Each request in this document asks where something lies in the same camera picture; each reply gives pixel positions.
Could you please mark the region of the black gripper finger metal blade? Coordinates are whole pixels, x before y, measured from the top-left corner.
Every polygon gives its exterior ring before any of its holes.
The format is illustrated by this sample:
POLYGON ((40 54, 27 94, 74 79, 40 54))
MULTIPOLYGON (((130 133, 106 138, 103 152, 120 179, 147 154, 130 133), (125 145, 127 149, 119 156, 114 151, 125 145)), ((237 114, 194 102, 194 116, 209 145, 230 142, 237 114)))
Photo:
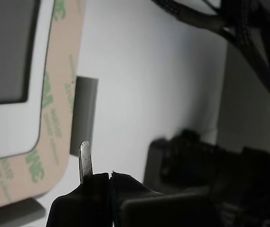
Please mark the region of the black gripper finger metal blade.
POLYGON ((79 172, 80 185, 53 201, 47 227, 109 226, 109 175, 93 174, 88 141, 80 145, 79 172))

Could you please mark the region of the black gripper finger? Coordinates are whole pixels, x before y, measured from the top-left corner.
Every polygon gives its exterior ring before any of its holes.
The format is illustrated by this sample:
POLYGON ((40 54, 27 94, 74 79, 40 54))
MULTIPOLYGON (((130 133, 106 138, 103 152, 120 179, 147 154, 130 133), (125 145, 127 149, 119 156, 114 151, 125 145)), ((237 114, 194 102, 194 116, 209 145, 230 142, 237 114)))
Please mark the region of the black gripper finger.
POLYGON ((111 208, 116 227, 166 227, 161 197, 130 175, 113 172, 110 179, 111 208))

